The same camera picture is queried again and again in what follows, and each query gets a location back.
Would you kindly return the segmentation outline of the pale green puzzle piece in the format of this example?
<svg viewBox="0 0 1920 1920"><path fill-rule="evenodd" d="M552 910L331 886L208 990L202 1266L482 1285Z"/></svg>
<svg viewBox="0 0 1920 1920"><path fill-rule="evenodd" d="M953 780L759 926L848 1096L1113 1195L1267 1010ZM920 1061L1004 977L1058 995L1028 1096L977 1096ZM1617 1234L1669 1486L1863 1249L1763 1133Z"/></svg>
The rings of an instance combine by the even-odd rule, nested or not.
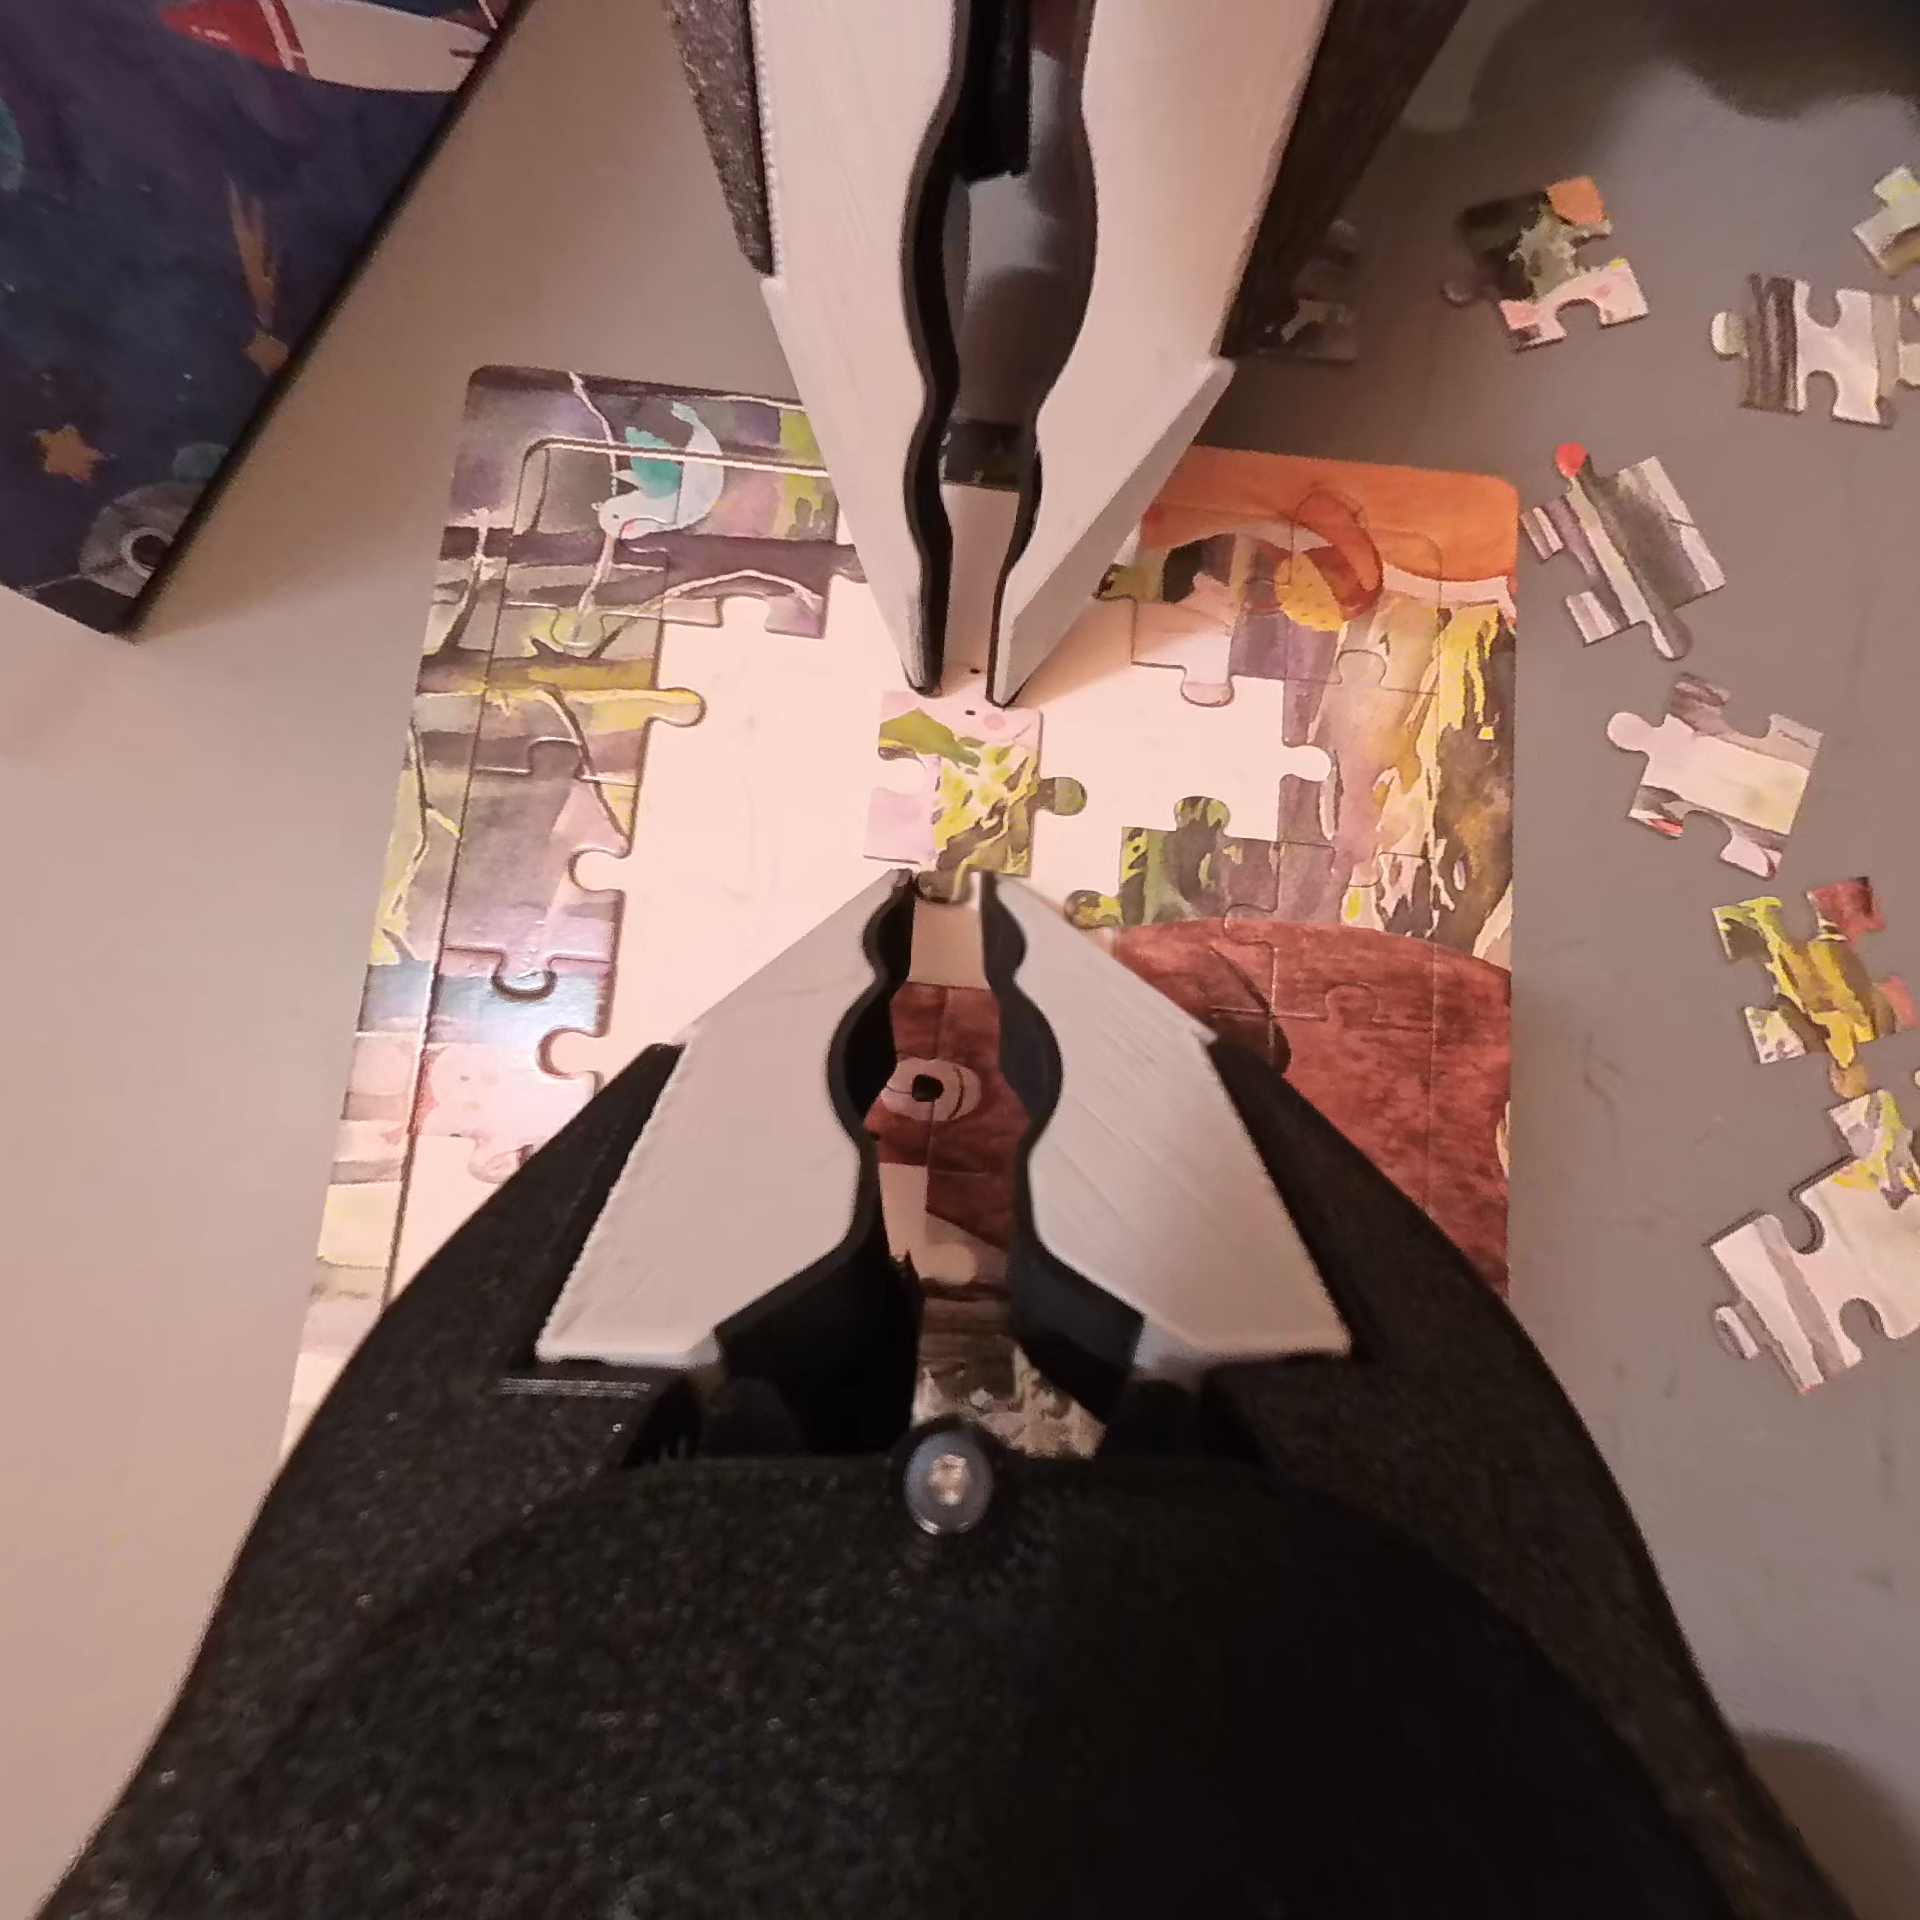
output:
<svg viewBox="0 0 1920 1920"><path fill-rule="evenodd" d="M1864 215L1853 235L1881 275L1898 279L1917 267L1917 173L1894 168L1876 180L1878 209Z"/></svg>

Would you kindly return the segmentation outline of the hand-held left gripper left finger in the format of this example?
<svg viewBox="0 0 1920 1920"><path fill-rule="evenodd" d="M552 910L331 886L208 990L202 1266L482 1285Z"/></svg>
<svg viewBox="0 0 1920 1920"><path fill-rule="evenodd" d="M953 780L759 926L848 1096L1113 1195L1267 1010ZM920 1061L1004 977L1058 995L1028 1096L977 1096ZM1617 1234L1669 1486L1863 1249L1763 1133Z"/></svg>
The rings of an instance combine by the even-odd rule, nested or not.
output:
<svg viewBox="0 0 1920 1920"><path fill-rule="evenodd" d="M683 1033L540 1360L805 1368L916 1331L867 1125L916 903L885 871Z"/></svg>

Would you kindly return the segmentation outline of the small yellow grey puzzle piece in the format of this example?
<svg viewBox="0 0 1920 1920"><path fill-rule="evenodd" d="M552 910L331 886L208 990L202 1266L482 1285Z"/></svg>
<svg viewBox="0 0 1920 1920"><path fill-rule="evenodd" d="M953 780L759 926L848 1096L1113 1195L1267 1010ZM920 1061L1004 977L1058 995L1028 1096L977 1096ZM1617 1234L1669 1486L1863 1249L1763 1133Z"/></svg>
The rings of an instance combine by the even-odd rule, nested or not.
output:
<svg viewBox="0 0 1920 1920"><path fill-rule="evenodd" d="M1850 1160L1831 1172L1837 1184L1876 1192L1887 1209L1917 1199L1913 1130L1892 1089L1839 1099L1828 1123L1850 1146Z"/></svg>

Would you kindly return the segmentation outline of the dark blue illustrated puzzle box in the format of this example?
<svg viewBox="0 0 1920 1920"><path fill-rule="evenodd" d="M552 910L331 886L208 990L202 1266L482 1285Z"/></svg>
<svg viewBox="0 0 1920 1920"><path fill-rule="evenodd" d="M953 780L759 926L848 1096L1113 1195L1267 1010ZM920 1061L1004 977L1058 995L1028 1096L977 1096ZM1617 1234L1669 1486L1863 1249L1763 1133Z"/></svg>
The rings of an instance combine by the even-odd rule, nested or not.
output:
<svg viewBox="0 0 1920 1920"><path fill-rule="evenodd" d="M132 632L519 2L4 2L4 589Z"/></svg>

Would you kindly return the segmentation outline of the large white grey puzzle piece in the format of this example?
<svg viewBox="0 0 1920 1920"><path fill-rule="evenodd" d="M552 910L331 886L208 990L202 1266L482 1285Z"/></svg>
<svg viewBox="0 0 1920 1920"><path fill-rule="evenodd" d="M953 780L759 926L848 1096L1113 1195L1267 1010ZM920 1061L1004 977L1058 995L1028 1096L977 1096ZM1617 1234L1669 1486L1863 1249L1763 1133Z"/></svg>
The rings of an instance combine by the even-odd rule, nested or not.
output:
<svg viewBox="0 0 1920 1920"><path fill-rule="evenodd" d="M1800 1249L1769 1212L1710 1242L1731 1282L1716 1331L1734 1359L1772 1359L1811 1395L1863 1360L1844 1309L1863 1307L1881 1340L1917 1331L1917 1195L1887 1199L1864 1161L1795 1192L1819 1234Z"/></svg>

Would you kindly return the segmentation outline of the grey striped puzzle piece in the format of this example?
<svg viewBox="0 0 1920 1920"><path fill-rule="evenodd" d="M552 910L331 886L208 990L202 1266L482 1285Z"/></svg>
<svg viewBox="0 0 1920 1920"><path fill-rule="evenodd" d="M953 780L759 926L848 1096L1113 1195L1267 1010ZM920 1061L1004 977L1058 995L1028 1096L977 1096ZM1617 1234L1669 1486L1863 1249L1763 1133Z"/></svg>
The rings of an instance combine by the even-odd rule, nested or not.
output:
<svg viewBox="0 0 1920 1920"><path fill-rule="evenodd" d="M1741 362L1741 408L1800 419L1811 382L1828 382L1828 419L1887 429L1894 399L1917 387L1917 301L1841 286L1837 320L1817 320L1814 289L1795 279L1747 275L1744 301L1717 309L1710 345Z"/></svg>

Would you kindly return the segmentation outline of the forest animal jigsaw puzzle board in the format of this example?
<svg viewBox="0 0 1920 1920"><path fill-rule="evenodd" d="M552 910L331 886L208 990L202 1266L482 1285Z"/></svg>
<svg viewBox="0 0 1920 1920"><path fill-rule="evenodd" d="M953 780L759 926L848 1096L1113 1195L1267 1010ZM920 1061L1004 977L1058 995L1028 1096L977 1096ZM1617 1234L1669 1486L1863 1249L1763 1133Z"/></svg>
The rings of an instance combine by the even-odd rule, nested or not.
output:
<svg viewBox="0 0 1920 1920"><path fill-rule="evenodd" d="M1089 791L1024 879L1505 1292L1517 491L1195 451L1152 528L1190 543L1121 559L1016 705ZM974 637L951 613L939 697L986 700ZM475 372L285 1448L594 1089L895 867L861 851L903 780L883 693L912 690L797 406ZM1007 1331L1024 1110L977 879L925 900L892 1003L883 1204L927 1297L920 1403L1082 1454Z"/></svg>

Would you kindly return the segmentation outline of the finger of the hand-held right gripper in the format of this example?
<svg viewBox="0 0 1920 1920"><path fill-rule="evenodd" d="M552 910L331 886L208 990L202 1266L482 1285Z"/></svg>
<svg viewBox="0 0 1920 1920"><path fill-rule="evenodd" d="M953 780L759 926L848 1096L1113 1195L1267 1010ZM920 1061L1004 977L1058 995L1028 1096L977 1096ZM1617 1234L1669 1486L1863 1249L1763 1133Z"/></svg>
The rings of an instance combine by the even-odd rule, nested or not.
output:
<svg viewBox="0 0 1920 1920"><path fill-rule="evenodd" d="M944 679L957 399L944 220L974 2L750 2L761 283L854 544L919 693Z"/></svg>
<svg viewBox="0 0 1920 1920"><path fill-rule="evenodd" d="M1228 313L1330 2L1093 2L1077 57L1090 294L1038 408L989 700L1066 640L1233 382Z"/></svg>

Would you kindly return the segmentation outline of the orange green puzzle piece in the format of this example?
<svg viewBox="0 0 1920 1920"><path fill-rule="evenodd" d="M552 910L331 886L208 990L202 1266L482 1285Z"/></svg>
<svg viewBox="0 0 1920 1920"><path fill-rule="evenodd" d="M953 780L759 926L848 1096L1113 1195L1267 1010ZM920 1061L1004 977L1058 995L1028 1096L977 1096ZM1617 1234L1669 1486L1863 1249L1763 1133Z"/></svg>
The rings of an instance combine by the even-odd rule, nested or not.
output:
<svg viewBox="0 0 1920 1920"><path fill-rule="evenodd" d="M1444 280L1457 308L1493 304L1513 349L1566 343L1562 309L1583 304L1598 324L1647 318L1647 294L1627 259L1587 267L1580 247L1611 239L1598 180L1575 177L1468 207L1457 215L1462 267Z"/></svg>

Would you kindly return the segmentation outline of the yellow red puzzle piece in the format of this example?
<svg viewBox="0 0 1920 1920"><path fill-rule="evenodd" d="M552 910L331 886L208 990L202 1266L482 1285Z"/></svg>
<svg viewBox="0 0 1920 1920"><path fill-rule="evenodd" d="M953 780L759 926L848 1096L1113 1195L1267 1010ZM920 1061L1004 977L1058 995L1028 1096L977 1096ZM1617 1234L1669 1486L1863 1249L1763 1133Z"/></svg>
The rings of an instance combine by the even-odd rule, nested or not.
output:
<svg viewBox="0 0 1920 1920"><path fill-rule="evenodd" d="M1720 952L1758 964L1769 981L1763 1003L1744 1005L1753 1059L1776 1064L1824 1054L1839 1099L1870 1089L1863 1048L1917 1024L1913 994L1901 977L1870 977L1858 945L1886 932L1867 875L1807 890L1814 933L1793 933L1781 898L1716 909Z"/></svg>

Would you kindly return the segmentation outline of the grey desk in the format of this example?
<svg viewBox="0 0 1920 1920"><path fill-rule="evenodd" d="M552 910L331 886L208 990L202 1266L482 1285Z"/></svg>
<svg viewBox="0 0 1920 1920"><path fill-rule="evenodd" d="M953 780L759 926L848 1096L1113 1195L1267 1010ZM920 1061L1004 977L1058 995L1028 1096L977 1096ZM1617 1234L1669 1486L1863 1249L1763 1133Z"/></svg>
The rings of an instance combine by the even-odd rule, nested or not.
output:
<svg viewBox="0 0 1920 1920"><path fill-rule="evenodd" d="M1461 126L1357 201L1352 368L1245 367L1213 436L1505 472L1660 453L1728 589L1695 652L1824 728L1781 886L1870 875L1917 981L1917 421L1744 410L1747 271L1863 283L1917 159L1917 2L1531 2ZM1598 180L1647 318L1513 349L1457 215ZM263 444L120 644L4 603L4 1910L153 1736L274 1474L375 919L449 451L483 362L791 387L661 2L535 2ZM1517 1301L1611 1454L1769 1788L1837 1859L1917 1830L1917 1342L1795 1397L1706 1242L1828 1166L1753 1064L1710 835L1623 815L1647 637L1523 576Z"/></svg>

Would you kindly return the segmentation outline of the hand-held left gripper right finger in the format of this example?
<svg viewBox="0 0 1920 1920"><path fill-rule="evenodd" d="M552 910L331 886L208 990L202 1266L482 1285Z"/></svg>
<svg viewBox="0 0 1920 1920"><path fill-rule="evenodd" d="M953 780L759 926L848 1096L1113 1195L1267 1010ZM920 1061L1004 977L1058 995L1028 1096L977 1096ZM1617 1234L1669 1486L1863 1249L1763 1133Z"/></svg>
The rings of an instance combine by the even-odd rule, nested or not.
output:
<svg viewBox="0 0 1920 1920"><path fill-rule="evenodd" d="M1208 1024L989 879L999 1071L1028 1112L1007 1278L1043 1371L1215 1371L1348 1354L1352 1334L1217 1071Z"/></svg>

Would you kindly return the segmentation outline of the green yellow puzzle piece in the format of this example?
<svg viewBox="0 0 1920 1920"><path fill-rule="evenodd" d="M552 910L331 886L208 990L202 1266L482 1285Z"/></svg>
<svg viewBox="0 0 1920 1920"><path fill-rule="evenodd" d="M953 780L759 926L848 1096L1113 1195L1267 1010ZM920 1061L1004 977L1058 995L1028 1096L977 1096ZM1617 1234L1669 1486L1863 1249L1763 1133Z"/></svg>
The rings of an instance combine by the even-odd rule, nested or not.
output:
<svg viewBox="0 0 1920 1920"><path fill-rule="evenodd" d="M875 751L903 780L872 786L861 851L919 867L934 900L983 871L1028 875L1038 818L1089 808L1077 780L1043 773L1038 709L883 693Z"/></svg>

